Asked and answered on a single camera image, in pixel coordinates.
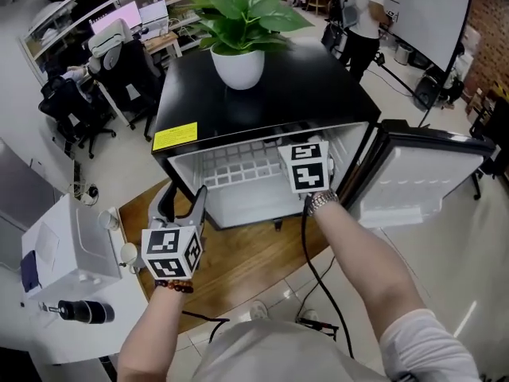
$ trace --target computer monitor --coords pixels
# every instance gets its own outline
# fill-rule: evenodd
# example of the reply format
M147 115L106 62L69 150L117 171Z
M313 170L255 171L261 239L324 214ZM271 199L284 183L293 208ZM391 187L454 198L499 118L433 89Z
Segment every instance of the computer monitor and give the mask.
M109 14L106 14L104 17L98 18L94 22L91 22L92 31L94 34L100 33L113 21L118 20L119 18L124 20L130 29L133 29L142 23L142 18L138 11L138 6L136 6L136 2L131 2Z

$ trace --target beaded bracelet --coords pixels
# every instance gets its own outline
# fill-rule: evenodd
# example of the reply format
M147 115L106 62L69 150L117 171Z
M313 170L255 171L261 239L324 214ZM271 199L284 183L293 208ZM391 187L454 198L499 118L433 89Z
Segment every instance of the beaded bracelet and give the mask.
M156 287L157 286L168 287L170 290L180 291L186 294L191 294L194 291L191 280L172 280L170 282L166 280L156 280Z

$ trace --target wheel caster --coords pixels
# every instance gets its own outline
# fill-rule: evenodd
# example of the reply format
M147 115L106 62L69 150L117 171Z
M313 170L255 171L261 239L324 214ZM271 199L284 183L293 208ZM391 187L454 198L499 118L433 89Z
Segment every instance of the wheel caster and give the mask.
M282 218L276 218L275 220L272 220L274 222L274 229L276 232L281 231L281 227L283 226L283 219Z

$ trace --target red brick wall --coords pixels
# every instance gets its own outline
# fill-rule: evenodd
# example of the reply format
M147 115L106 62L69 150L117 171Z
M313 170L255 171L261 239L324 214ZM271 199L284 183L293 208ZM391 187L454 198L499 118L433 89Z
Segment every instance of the red brick wall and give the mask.
M509 86L509 0L472 0L468 23L482 36L465 84L486 92L494 80Z

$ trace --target wristwatch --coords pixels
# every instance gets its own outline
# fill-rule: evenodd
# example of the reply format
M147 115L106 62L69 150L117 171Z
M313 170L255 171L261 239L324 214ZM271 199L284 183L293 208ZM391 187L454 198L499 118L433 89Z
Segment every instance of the wristwatch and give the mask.
M331 189L324 191L323 193L313 195L313 199L311 200L311 204L308 208L308 215L313 216L317 209L323 207L325 204L331 201L337 203L340 202L340 199L337 197L336 193Z

